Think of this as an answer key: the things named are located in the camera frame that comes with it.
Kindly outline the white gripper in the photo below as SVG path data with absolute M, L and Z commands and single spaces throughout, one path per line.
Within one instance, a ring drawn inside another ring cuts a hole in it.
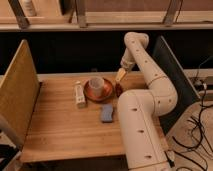
M 130 72 L 135 66 L 134 57 L 132 56 L 132 54 L 128 49 L 125 49 L 120 65 L 122 68 L 120 68 L 116 74 L 115 77 L 116 82 L 120 82 L 125 77 L 127 72 Z

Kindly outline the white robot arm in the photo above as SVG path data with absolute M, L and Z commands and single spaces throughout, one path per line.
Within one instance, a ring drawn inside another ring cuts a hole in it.
M 145 33 L 128 32 L 124 36 L 126 50 L 121 60 L 124 71 L 137 65 L 147 89 L 122 93 L 117 111 L 129 171 L 171 171 L 152 116 L 171 112 L 178 94 L 170 78 L 146 52 L 149 37 Z

